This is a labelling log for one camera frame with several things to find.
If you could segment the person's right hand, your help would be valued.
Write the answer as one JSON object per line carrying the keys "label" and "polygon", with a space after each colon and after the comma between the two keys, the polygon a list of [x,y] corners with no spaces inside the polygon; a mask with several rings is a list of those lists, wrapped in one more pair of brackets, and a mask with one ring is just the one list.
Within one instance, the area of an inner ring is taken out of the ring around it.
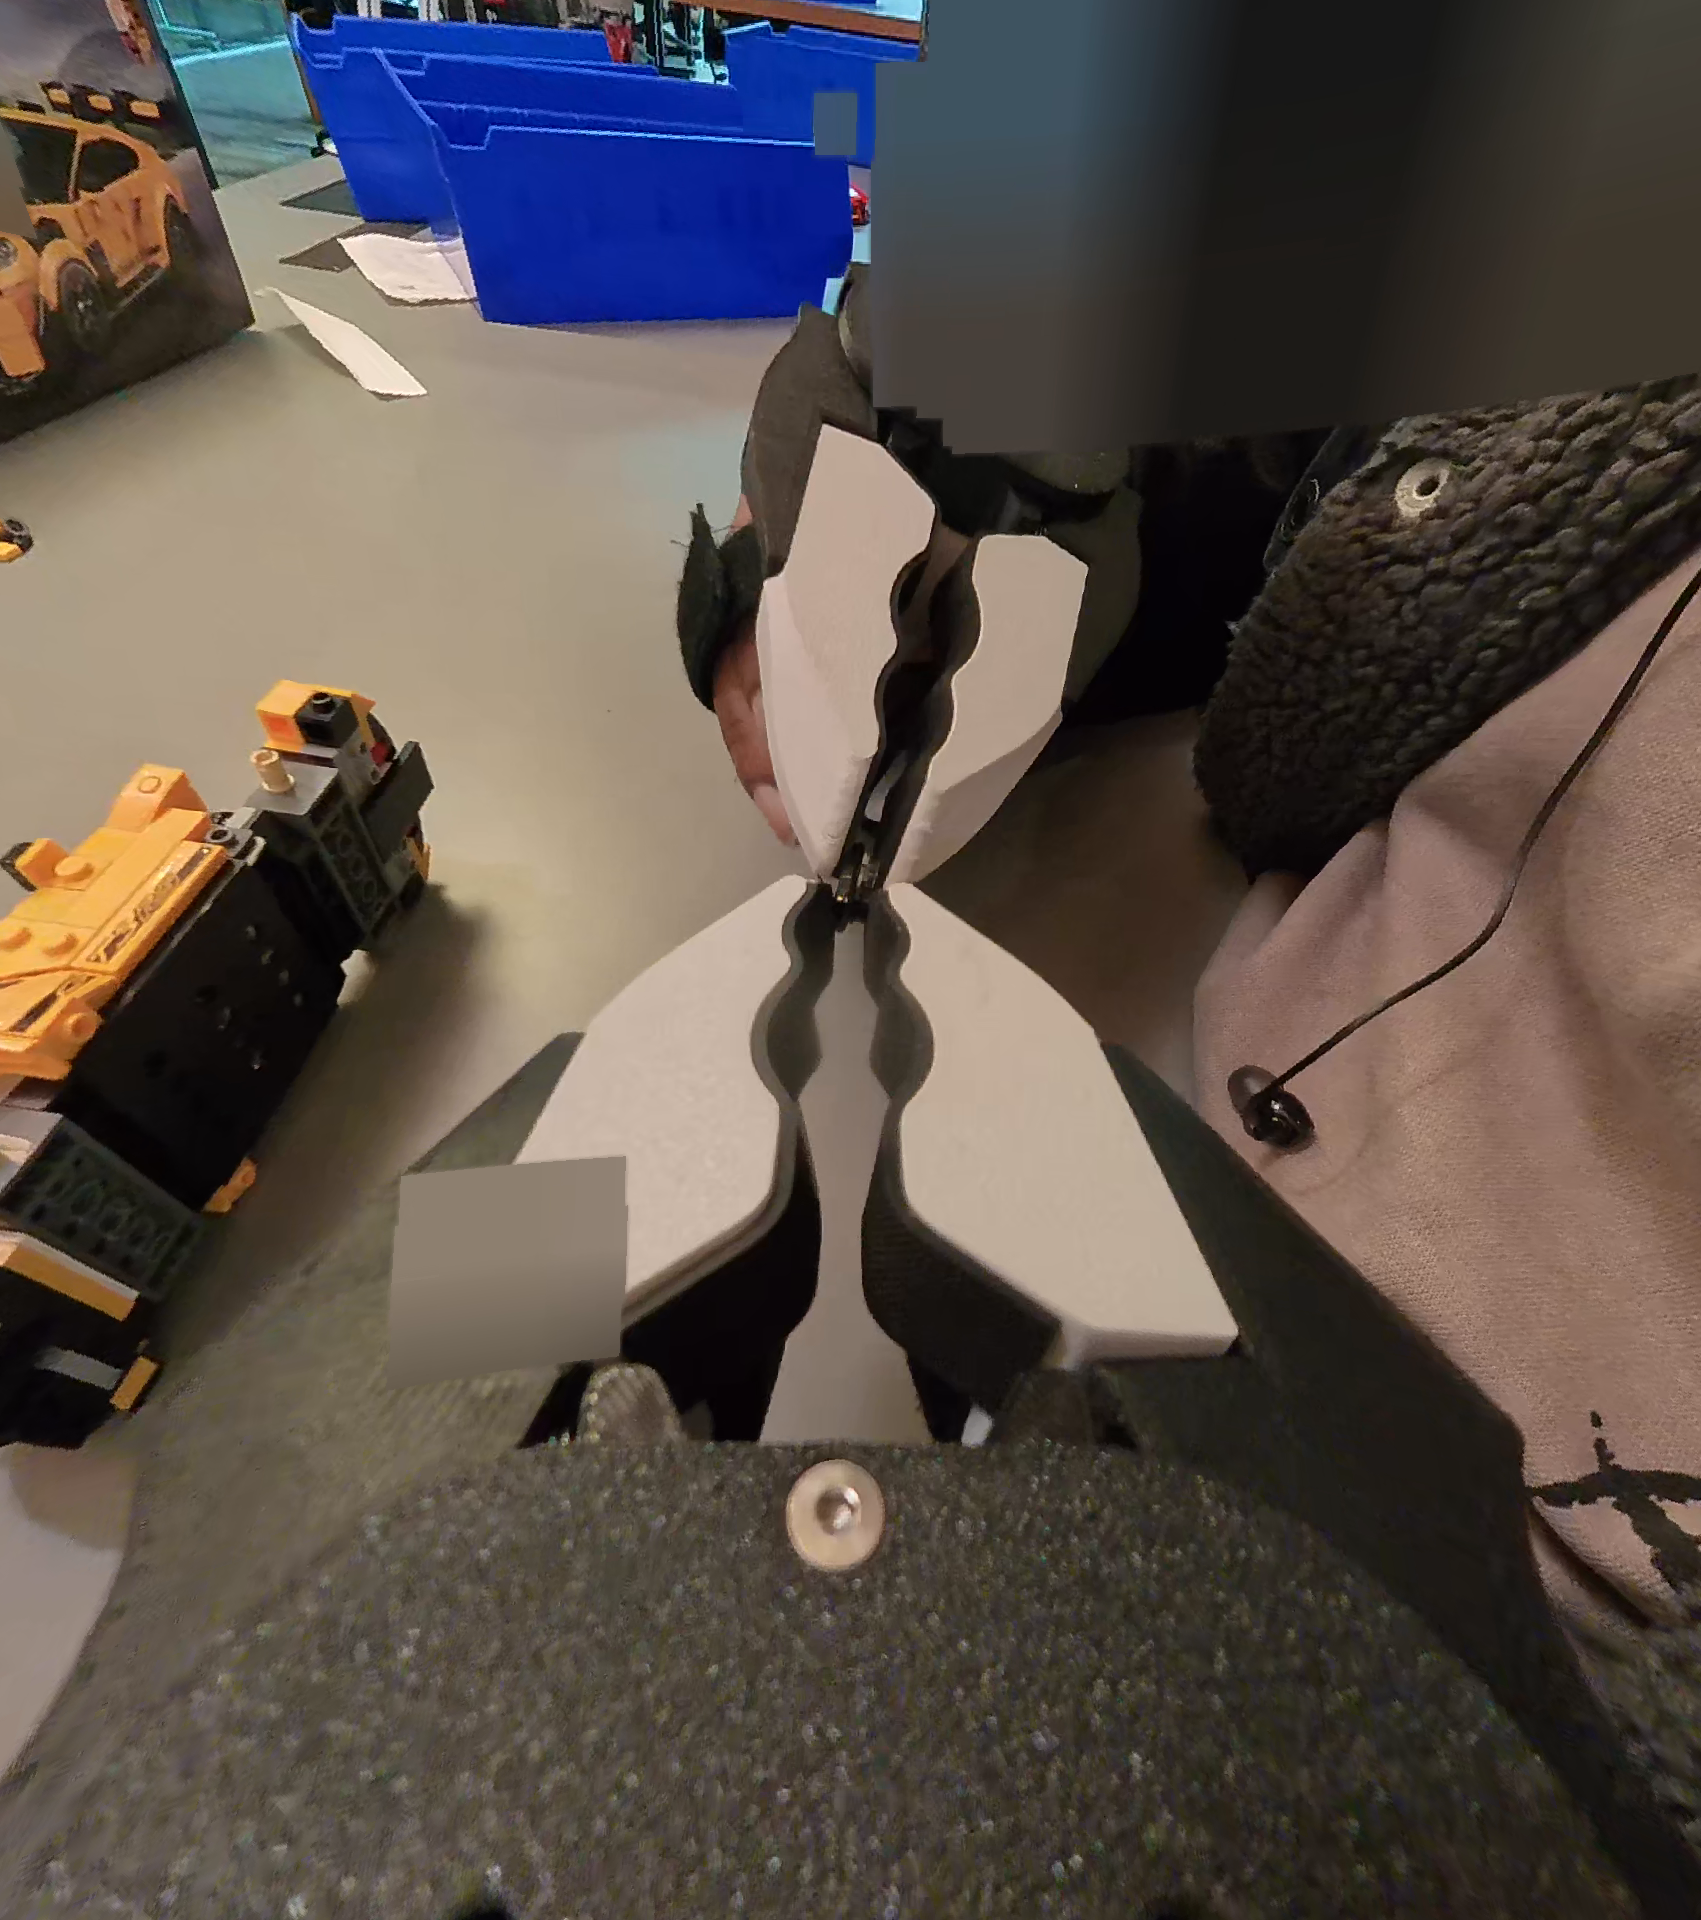
{"label": "person's right hand", "polygon": [[759,807],[776,841],[794,847],[797,830],[768,751],[764,669],[752,642],[739,640],[724,649],[713,674],[713,715],[742,791]]}

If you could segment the white paper sheet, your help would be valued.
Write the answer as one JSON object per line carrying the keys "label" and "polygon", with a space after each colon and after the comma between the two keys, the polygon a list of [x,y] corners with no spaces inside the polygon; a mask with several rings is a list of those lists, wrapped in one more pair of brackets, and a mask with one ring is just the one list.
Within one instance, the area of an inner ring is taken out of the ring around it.
{"label": "white paper sheet", "polygon": [[405,304],[477,301],[475,272],[462,238],[432,231],[384,232],[358,227],[340,232],[340,253],[380,297]]}

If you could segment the orange black lego car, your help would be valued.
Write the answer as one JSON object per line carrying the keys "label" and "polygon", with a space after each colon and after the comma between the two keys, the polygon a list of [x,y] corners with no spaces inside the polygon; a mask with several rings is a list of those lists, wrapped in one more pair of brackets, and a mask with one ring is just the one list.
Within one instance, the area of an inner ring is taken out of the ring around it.
{"label": "orange black lego car", "polygon": [[74,1450],[144,1401],[347,966],[428,889],[418,741],[313,684],[259,723],[236,810],[144,766],[77,847],[4,855],[0,1449]]}

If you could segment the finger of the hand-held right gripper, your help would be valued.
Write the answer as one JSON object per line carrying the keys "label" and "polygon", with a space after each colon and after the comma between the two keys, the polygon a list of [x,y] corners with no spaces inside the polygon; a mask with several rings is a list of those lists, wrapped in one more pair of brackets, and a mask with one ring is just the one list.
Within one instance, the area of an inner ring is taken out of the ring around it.
{"label": "finger of the hand-held right gripper", "polygon": [[933,498],[883,445],[824,426],[790,551],[764,585],[759,660],[775,784],[813,874],[835,877],[879,763],[879,684],[897,655],[897,581]]}
{"label": "finger of the hand-held right gripper", "polygon": [[1078,627],[1084,562],[1040,534],[985,534],[944,577],[949,601],[911,618],[894,593],[897,655],[879,684],[887,747],[929,747],[931,769],[892,885],[964,850],[1053,734]]}

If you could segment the printed cardboard lego box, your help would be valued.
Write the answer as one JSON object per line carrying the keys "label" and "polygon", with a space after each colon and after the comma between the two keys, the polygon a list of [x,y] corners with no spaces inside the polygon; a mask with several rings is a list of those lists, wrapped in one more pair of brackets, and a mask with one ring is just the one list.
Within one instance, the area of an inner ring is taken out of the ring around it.
{"label": "printed cardboard lego box", "polygon": [[254,324],[144,2],[0,2],[0,445]]}

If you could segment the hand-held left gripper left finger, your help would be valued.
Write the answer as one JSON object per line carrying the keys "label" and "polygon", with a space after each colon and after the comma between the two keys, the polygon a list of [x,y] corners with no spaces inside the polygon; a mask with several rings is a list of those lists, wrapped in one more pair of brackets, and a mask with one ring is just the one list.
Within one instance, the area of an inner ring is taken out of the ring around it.
{"label": "hand-held left gripper left finger", "polygon": [[822,1058],[824,885],[780,877],[572,1039],[521,1162],[621,1162],[617,1358],[717,1437],[760,1437],[822,1280],[802,1091]]}

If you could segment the dark fleece jacket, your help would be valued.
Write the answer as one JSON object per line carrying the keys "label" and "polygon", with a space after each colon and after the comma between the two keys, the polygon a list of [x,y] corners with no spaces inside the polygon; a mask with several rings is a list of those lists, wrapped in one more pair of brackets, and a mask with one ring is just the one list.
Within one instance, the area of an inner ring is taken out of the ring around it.
{"label": "dark fleece jacket", "polygon": [[[1402,419],[1340,449],[1202,715],[1199,786],[1251,889],[1311,880],[1424,771],[1701,556],[1701,374]],[[1701,1596],[1656,1623],[1575,1619],[1547,1593],[1701,1853]]]}

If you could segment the small black grey lego piece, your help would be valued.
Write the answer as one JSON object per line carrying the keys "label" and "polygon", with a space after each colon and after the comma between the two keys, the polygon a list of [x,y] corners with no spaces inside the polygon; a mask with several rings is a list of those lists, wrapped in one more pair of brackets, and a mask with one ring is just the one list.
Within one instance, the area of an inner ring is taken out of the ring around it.
{"label": "small black grey lego piece", "polygon": [[887,889],[923,797],[929,769],[931,749],[925,744],[911,749],[887,747],[870,766],[833,871],[833,899],[841,921],[863,918],[867,903]]}

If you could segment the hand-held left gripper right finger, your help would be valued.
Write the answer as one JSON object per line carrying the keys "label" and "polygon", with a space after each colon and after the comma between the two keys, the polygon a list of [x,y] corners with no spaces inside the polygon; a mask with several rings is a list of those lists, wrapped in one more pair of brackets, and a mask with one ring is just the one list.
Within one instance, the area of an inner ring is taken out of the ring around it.
{"label": "hand-held left gripper right finger", "polygon": [[870,906],[864,1301],[920,1368],[1218,1358],[1237,1319],[1093,1026],[916,885]]}

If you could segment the white paper sheets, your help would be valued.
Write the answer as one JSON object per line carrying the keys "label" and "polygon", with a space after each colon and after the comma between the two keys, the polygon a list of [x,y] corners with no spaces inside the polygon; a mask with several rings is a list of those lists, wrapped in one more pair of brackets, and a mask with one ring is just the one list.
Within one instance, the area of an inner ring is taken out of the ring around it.
{"label": "white paper sheets", "polygon": [[369,396],[425,398],[432,391],[396,353],[363,333],[363,326],[276,285],[261,285],[254,290],[254,297],[280,304],[289,320],[296,324],[310,342]]}

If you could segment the blue plastic storage bin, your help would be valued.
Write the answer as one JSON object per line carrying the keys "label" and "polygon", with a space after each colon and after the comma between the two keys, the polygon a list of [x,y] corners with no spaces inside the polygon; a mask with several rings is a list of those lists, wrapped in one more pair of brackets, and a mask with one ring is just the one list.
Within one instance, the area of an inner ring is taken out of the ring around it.
{"label": "blue plastic storage bin", "polygon": [[527,50],[557,61],[613,61],[617,66],[647,66],[676,79],[730,84],[742,93],[742,105],[760,114],[768,132],[794,132],[800,145],[813,143],[816,98],[822,93],[852,93],[860,102],[860,143],[852,158],[863,169],[870,168],[870,151],[875,145],[879,69],[920,58],[920,38],[786,21],[775,16],[745,16],[739,25],[721,28],[721,54],[713,61],[717,75],[712,79],[701,79],[686,69],[653,66],[638,54],[621,61],[616,38],[601,25],[587,31],[534,28],[527,21],[425,21],[335,10],[328,25],[317,25],[310,14],[300,16],[292,28],[292,45],[337,156],[340,147],[332,124],[344,120],[350,125],[358,108],[358,87],[344,69],[347,53],[358,47],[486,50],[498,45],[505,53]]}
{"label": "blue plastic storage bin", "polygon": [[811,143],[418,102],[491,324],[790,320],[853,257],[849,158]]}
{"label": "blue plastic storage bin", "polygon": [[344,69],[358,108],[355,120],[335,120],[332,132],[369,219],[450,227],[432,108],[449,109],[450,139],[470,151],[483,145],[495,120],[536,114],[587,132],[800,143],[794,132],[768,132],[737,87],[676,79],[647,66],[557,61],[491,45],[361,47],[347,53]]}

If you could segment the beige sweatshirt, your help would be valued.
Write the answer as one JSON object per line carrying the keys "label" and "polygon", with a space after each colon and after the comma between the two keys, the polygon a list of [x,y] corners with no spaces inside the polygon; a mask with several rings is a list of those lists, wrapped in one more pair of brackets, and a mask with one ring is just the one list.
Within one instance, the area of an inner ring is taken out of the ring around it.
{"label": "beige sweatshirt", "polygon": [[1697,568],[1311,880],[1258,880],[1197,995],[1202,1116],[1520,1428],[1538,1564],[1587,1622],[1701,1596],[1701,593],[1498,936],[1300,1077],[1314,1143],[1248,1143],[1224,1074],[1292,1063],[1491,918]]}

